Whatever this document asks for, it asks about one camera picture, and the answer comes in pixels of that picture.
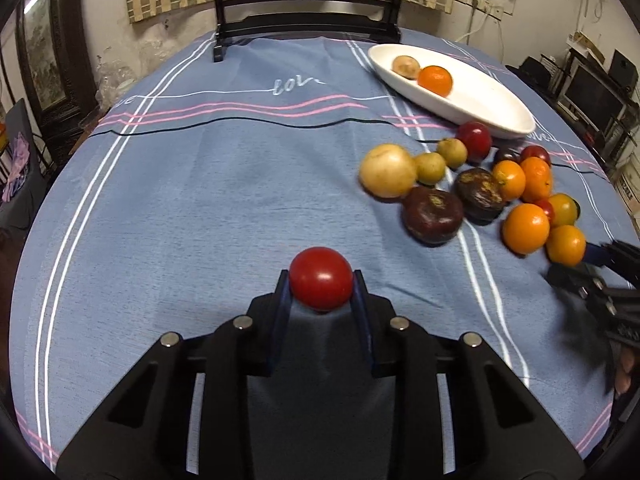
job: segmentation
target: monitor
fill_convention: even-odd
[[[622,102],[596,76],[579,66],[564,95],[601,132],[622,111]]]

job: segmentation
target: cloth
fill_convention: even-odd
[[[398,204],[358,184],[377,144],[417,154],[428,145],[415,139],[451,136],[452,124],[387,89],[367,60],[370,43],[255,39],[213,63],[212,38],[114,106],[35,219],[15,285],[10,362],[23,434],[43,460],[55,464],[162,333],[212,332],[273,291],[311,246],[340,251],[372,293],[428,332],[480,333],[588,453],[612,399],[607,343],[583,305],[544,281],[543,251],[513,256],[499,221],[465,223],[449,244],[425,248],[404,231]],[[402,40],[515,92],[536,118],[527,142],[567,166],[554,168],[555,190],[582,205],[588,240],[637,243],[611,184],[539,96],[469,47],[408,30]],[[280,367],[250,381],[257,478],[384,478],[392,399],[392,380],[367,376],[347,310],[315,316],[295,304]],[[190,457],[194,470],[193,444]]]
[[[27,178],[29,170],[27,164],[29,162],[29,144],[21,133],[15,138],[12,145],[13,161],[9,177],[2,191],[2,201],[9,202],[12,197],[20,190]]]

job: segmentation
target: framed picture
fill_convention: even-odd
[[[97,107],[81,0],[21,0],[15,9],[20,74],[42,137],[60,165]]]

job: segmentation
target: white plate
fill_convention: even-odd
[[[453,90],[441,97],[391,70],[397,56],[411,56],[422,68],[437,65],[453,78]],[[369,49],[369,59],[382,81],[418,106],[455,124],[480,121],[494,137],[520,139],[536,129],[529,109],[506,86],[481,70],[433,50],[402,44]]]

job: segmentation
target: orange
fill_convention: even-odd
[[[522,171],[527,178],[527,183],[522,194],[523,202],[535,202],[543,198],[549,198],[554,187],[554,176],[551,168],[541,158],[532,156],[520,163]]]
[[[494,166],[494,178],[500,185],[500,194],[507,202],[522,196],[527,179],[517,162],[503,160]]]
[[[551,227],[573,225],[580,218],[580,206],[569,195],[556,193],[551,195],[548,200],[554,209],[554,221],[551,222]]]
[[[587,240],[577,227],[561,225],[551,229],[545,248],[546,255],[552,262],[573,267],[582,261]]]
[[[549,229],[549,220],[542,208],[520,204],[503,222],[502,240],[514,253],[531,254],[545,244]]]
[[[441,97],[447,97],[453,88],[453,78],[441,66],[426,66],[418,74],[418,85]]]

